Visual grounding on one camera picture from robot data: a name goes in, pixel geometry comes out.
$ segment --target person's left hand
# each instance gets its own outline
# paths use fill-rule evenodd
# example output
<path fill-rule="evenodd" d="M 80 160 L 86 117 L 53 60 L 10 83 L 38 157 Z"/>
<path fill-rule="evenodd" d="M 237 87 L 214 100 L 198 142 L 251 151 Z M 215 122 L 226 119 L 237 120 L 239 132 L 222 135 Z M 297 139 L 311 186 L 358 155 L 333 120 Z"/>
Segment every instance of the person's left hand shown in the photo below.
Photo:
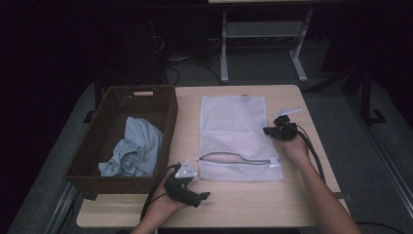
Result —
<path fill-rule="evenodd" d="M 166 222 L 174 213 L 182 208 L 188 207 L 188 205 L 172 200 L 168 196 L 164 188 L 166 180 L 166 177 L 162 179 L 152 197 L 151 201 L 153 202 L 146 210 L 145 216 L 131 233 L 153 233 L 158 226 Z"/>

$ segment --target white mesh laundry bag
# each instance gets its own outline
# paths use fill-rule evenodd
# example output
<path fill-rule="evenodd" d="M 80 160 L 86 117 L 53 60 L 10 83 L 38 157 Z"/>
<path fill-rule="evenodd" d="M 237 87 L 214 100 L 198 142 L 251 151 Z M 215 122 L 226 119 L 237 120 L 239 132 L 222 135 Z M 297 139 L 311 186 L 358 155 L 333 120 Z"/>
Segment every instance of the white mesh laundry bag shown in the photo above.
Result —
<path fill-rule="evenodd" d="M 200 178 L 234 182 L 283 179 L 280 156 L 269 136 L 264 97 L 202 97 Z"/>

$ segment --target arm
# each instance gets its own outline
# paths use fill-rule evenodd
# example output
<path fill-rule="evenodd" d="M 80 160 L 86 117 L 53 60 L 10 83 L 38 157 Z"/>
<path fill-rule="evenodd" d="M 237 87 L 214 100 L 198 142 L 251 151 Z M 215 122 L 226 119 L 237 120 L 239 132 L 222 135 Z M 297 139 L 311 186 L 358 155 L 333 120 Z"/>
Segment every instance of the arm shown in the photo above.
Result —
<path fill-rule="evenodd" d="M 152 234 L 155 230 L 166 222 L 173 214 L 187 205 L 172 200 L 164 188 L 164 183 L 167 178 L 158 186 L 153 199 L 159 197 L 151 203 L 146 211 L 145 216 L 140 223 L 131 231 L 131 234 Z"/>
<path fill-rule="evenodd" d="M 346 209 L 319 177 L 309 158 L 309 149 L 300 136 L 279 141 L 287 156 L 297 165 L 321 233 L 361 233 Z"/>

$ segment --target black cable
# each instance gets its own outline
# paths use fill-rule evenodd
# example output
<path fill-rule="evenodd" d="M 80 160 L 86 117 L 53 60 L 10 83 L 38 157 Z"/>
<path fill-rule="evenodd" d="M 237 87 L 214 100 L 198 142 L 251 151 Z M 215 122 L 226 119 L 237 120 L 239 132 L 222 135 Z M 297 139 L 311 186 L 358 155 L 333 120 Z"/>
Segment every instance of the black cable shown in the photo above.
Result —
<path fill-rule="evenodd" d="M 174 71 L 174 72 L 176 73 L 177 78 L 176 78 L 175 82 L 173 82 L 173 85 L 176 85 L 176 84 L 178 83 L 178 81 L 179 81 L 179 78 L 180 78 L 179 71 L 177 71 L 175 68 L 172 68 L 172 67 L 170 67 L 170 66 L 167 66 L 167 69 L 170 69 L 170 70 L 172 70 L 172 71 Z M 166 75 L 165 77 L 166 77 L 166 79 L 167 79 L 167 80 L 166 80 L 167 85 L 169 85 L 168 76 Z"/>
<path fill-rule="evenodd" d="M 130 75 L 131 77 L 136 77 L 136 73 L 135 73 L 135 72 L 133 72 L 132 70 L 130 70 L 125 64 L 123 64 L 123 63 L 122 63 L 121 61 L 119 61 L 117 58 L 115 58 L 114 56 L 112 56 L 111 53 L 110 53 L 107 49 L 103 48 L 103 46 L 102 46 L 102 45 L 95 39 L 95 37 L 93 36 L 93 30 L 94 30 L 94 28 L 97 27 L 99 24 L 101 24 L 103 21 L 105 21 L 106 18 L 107 18 L 107 17 L 103 17 L 102 19 L 98 20 L 95 24 L 93 24 L 93 25 L 91 26 L 91 28 L 90 28 L 90 30 L 89 30 L 89 38 L 92 40 L 92 42 L 94 43 L 94 45 L 96 45 L 97 48 L 100 49 L 100 50 L 104 53 L 105 59 L 109 59 L 109 60 L 112 61 L 114 64 L 117 64 L 117 65 L 119 66 L 119 68 L 121 68 L 121 69 L 123 69 L 124 71 L 126 71 L 127 73 L 129 73 L 129 75 Z M 163 43 L 164 43 L 163 47 L 164 47 L 164 46 L 165 46 L 164 39 L 163 39 L 162 37 L 159 37 L 159 36 L 158 36 L 158 38 L 161 38 L 161 39 L 163 40 Z M 159 56 L 159 57 L 162 58 L 162 57 L 163 57 L 162 54 L 161 54 L 161 50 L 162 50 L 162 49 L 163 49 L 163 48 L 161 48 L 160 51 L 153 51 L 153 53 L 155 54 L 155 56 Z M 108 70 L 108 72 L 112 73 L 114 76 L 117 76 L 117 74 L 114 73 L 114 72 L 111 71 L 111 70 L 110 70 L 110 71 Z M 142 77 L 137 77 L 137 80 L 134 79 L 134 78 L 131 78 L 131 77 L 129 77 L 129 76 L 122 76 L 123 79 L 125 79 L 125 80 L 127 80 L 127 81 L 129 81 L 129 82 L 133 82 L 133 83 L 134 83 L 134 82 L 138 81 L 138 82 L 140 82 L 140 83 L 142 83 L 142 84 L 148 84 L 147 81 L 144 81 L 146 77 L 143 77 L 143 80 L 142 80 Z"/>
<path fill-rule="evenodd" d="M 356 70 L 355 67 L 351 67 L 349 69 L 346 69 L 344 71 L 341 71 L 337 74 L 334 74 L 333 76 L 327 78 L 326 80 L 320 82 L 319 84 L 315 85 L 312 88 L 309 89 L 304 89 L 301 90 L 302 93 L 316 93 L 318 91 L 321 91 L 322 89 L 332 85 L 333 83 L 339 81 L 340 79 L 343 79 L 345 77 L 348 77 L 349 75 L 352 74 Z"/>
<path fill-rule="evenodd" d="M 206 64 L 202 64 L 202 63 L 198 63 L 198 62 L 185 62 L 185 63 L 182 62 L 182 63 L 177 63 L 177 64 L 174 64 L 174 65 L 175 66 L 177 66 L 177 65 L 198 65 L 198 66 L 202 66 L 202 67 L 208 69 L 213 74 L 213 76 L 216 78 L 216 80 L 219 82 L 219 84 L 222 85 L 221 80 L 218 77 L 218 75 L 215 73 L 215 71 Z"/>
<path fill-rule="evenodd" d="M 211 39 L 208 39 L 208 53 L 210 54 L 210 55 L 218 55 L 218 53 L 221 53 L 221 46 L 222 46 L 222 42 L 221 42 L 221 39 L 219 39 L 219 38 L 216 38 L 216 39 L 214 39 L 214 38 L 211 38 Z"/>
<path fill-rule="evenodd" d="M 287 123 L 280 123 L 283 126 L 287 126 L 289 127 L 291 130 L 293 130 L 295 133 L 297 133 L 301 138 L 303 138 L 303 140 L 306 142 L 307 146 L 309 147 L 311 153 L 313 154 L 314 159 L 316 160 L 316 164 L 317 164 L 317 168 L 319 170 L 319 176 L 321 177 L 321 179 L 325 181 L 325 176 L 324 176 L 324 171 L 322 169 L 322 165 L 321 165 L 321 161 L 319 160 L 319 155 L 317 154 L 316 150 L 314 149 L 310 138 L 308 137 L 306 131 L 304 131 L 303 128 L 301 128 L 300 126 L 297 125 L 298 128 L 300 128 L 305 134 L 301 133 L 300 131 L 298 131 L 297 129 L 295 129 L 294 127 L 292 127 L 290 124 Z"/>
<path fill-rule="evenodd" d="M 161 175 L 157 178 L 157 180 L 155 181 L 154 185 L 153 185 L 152 188 L 151 188 L 151 191 L 150 191 L 149 194 L 148 194 L 148 197 L 146 198 L 145 204 L 143 205 L 142 212 L 141 212 L 141 214 L 140 214 L 140 220 L 142 220 L 143 217 L 145 216 L 146 210 L 148 210 L 149 205 L 151 205 L 151 203 L 152 203 L 153 201 L 155 201 L 156 199 L 160 198 L 160 197 L 158 197 L 158 198 L 156 198 L 155 200 L 151 200 L 152 197 L 153 197 L 153 195 L 154 195 L 154 193 L 155 193 L 155 191 L 156 191 L 156 189 L 158 188 L 159 184 L 161 183 L 162 179 L 165 177 L 165 175 L 167 174 L 167 172 L 168 172 L 170 169 L 172 169 L 172 168 L 175 168 L 176 170 L 178 170 L 178 169 L 179 169 L 178 167 L 180 167 L 179 164 L 173 164 L 173 165 L 168 166 L 168 167 L 161 173 Z"/>
<path fill-rule="evenodd" d="M 70 218 L 69 218 L 69 220 L 67 221 L 67 225 L 66 225 L 66 227 L 64 228 L 63 233 L 67 233 L 67 229 L 69 228 L 69 225 L 70 225 L 70 223 L 72 222 L 72 219 L 73 219 L 73 216 L 74 216 L 74 206 L 75 206 L 76 200 L 77 200 L 78 197 L 79 197 L 79 194 L 80 194 L 80 192 L 77 191 L 75 197 L 74 197 L 73 200 L 72 200 L 72 204 L 70 204 L 70 208 L 69 208 Z"/>
<path fill-rule="evenodd" d="M 227 41 L 227 55 L 233 57 L 244 57 L 251 54 L 251 47 L 249 45 L 245 46 L 243 41 L 237 39 L 229 39 Z"/>
<path fill-rule="evenodd" d="M 388 228 L 388 229 L 391 229 L 392 231 L 394 231 L 394 232 L 396 232 L 396 233 L 404 234 L 404 232 L 402 232 L 402 231 L 400 231 L 400 230 L 398 230 L 398 229 L 396 229 L 396 228 L 394 228 L 394 227 L 392 227 L 392 226 L 389 226 L 389 225 L 383 224 L 383 223 L 379 223 L 379 222 L 357 222 L 357 225 L 358 225 L 358 226 L 361 226 L 361 225 L 381 226 L 381 227 L 386 227 L 386 228 Z"/>
<path fill-rule="evenodd" d="M 154 199 L 153 199 L 153 200 L 149 203 L 149 205 L 150 205 L 150 204 L 152 204 L 153 202 L 155 202 L 156 200 L 158 200 L 158 199 L 160 199 L 160 198 L 164 197 L 166 194 L 167 194 L 167 193 L 164 193 L 164 194 L 159 195 L 158 197 L 154 198 Z"/>

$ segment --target dark background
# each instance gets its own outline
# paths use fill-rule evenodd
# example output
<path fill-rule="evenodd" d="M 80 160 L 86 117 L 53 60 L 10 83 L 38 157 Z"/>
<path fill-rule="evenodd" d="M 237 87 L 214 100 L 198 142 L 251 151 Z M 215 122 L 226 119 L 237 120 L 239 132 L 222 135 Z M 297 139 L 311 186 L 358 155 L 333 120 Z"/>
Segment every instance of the dark background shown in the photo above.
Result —
<path fill-rule="evenodd" d="M 102 1 L 89 3 L 101 5 Z M 68 0 L 6 0 L 0 5 L 1 233 L 5 233 L 13 221 L 77 99 L 97 75 L 107 75 L 105 67 L 113 65 L 113 61 L 95 56 L 101 55 L 101 51 L 96 47 L 94 35 L 113 26 L 113 20 L 102 19 L 122 19 L 116 22 L 127 25 L 126 29 L 118 31 L 116 40 L 122 41 L 123 32 L 130 32 L 128 28 L 140 30 L 125 19 L 125 16 L 136 19 L 133 12 L 84 11 L 77 7 L 79 4 Z M 408 1 L 319 8 L 308 34 L 309 39 L 327 37 L 331 40 L 323 68 L 326 71 L 366 64 L 373 79 L 387 89 L 394 105 L 411 126 L 412 12 Z M 164 15 L 168 23 L 154 28 L 166 33 L 173 42 L 172 47 L 183 47 L 202 57 L 205 55 L 204 39 L 210 34 L 219 35 L 220 20 L 216 20 L 219 13 L 186 14 L 185 17 L 169 12 Z M 150 14 L 140 18 L 143 22 L 135 23 L 146 24 L 147 19 Z M 94 32 L 98 23 L 101 29 Z M 107 38 L 98 36 L 97 39 L 105 41 Z M 193 47 L 185 48 L 188 40 L 194 42 L 189 43 Z M 118 51 L 129 53 L 115 53 L 115 57 L 125 62 L 142 58 L 134 53 L 138 48 L 122 49 L 120 41 L 115 43 L 121 48 Z M 162 58 L 153 57 L 150 50 L 142 53 L 153 60 L 150 71 L 159 68 L 162 73 Z M 153 74 L 143 80 L 137 79 L 136 84 L 160 83 L 159 76 Z"/>

